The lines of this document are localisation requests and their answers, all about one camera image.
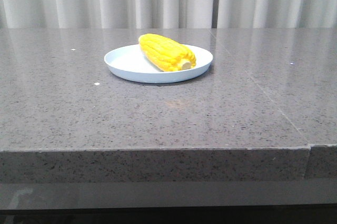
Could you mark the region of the light blue round plate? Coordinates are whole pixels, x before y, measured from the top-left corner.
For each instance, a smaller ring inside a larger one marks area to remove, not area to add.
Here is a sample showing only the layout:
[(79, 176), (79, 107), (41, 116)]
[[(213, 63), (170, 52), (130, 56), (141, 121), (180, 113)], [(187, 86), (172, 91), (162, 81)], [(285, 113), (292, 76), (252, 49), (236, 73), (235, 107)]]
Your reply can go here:
[(117, 77), (147, 84), (169, 84), (201, 76), (213, 61), (211, 52), (204, 48), (187, 45), (195, 54), (196, 66), (177, 72), (163, 72), (156, 68), (143, 54), (138, 44), (114, 49), (104, 56), (109, 70)]

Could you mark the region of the yellow corn cob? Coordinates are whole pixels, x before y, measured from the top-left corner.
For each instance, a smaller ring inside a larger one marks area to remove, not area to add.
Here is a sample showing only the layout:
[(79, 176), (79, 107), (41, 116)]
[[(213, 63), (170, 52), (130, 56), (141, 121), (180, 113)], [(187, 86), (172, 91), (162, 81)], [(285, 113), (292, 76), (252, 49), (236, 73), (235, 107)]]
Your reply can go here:
[(138, 38), (146, 58), (164, 72), (188, 70), (196, 66), (195, 54), (186, 46), (158, 34), (143, 34)]

